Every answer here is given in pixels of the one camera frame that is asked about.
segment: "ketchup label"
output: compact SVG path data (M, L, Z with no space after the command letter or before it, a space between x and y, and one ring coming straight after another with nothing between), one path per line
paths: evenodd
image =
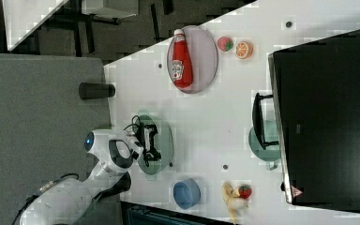
M175 42L179 42L179 41L182 41L182 40L186 40L184 35L177 35L177 36L174 37Z
M181 80L183 77L184 66L180 60L172 61L172 74L174 80Z

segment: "black monitor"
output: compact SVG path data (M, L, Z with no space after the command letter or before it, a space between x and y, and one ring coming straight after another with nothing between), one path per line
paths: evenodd
M360 213L360 30L269 61L288 203Z

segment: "green plate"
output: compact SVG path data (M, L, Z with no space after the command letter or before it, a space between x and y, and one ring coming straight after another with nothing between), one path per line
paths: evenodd
M265 140L267 142L278 141L277 124L275 121L264 121ZM263 150L259 141L257 140L254 128L249 132L249 146L256 157L261 160L271 162L280 159L279 145L267 146Z
M139 166L143 172L147 175L154 176L157 173L161 172L165 169L169 163L172 161L173 158L173 140L172 140L172 133L168 126L168 124L153 116L153 115L139 115L140 120L145 125L155 125L157 127L157 134L154 137L154 144L157 151L161 154L161 160L159 161L149 161L149 166L145 164L143 160L143 156L139 157Z

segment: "orange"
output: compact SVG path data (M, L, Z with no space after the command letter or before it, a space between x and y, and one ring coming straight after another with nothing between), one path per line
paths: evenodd
M240 59L247 59L252 55L252 53L253 46L246 41L241 41L236 46L236 56Z

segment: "small bowl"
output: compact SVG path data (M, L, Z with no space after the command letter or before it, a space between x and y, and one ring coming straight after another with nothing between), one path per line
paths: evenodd
M173 197L180 208L189 209L200 201L201 191L193 179L188 179L174 185Z

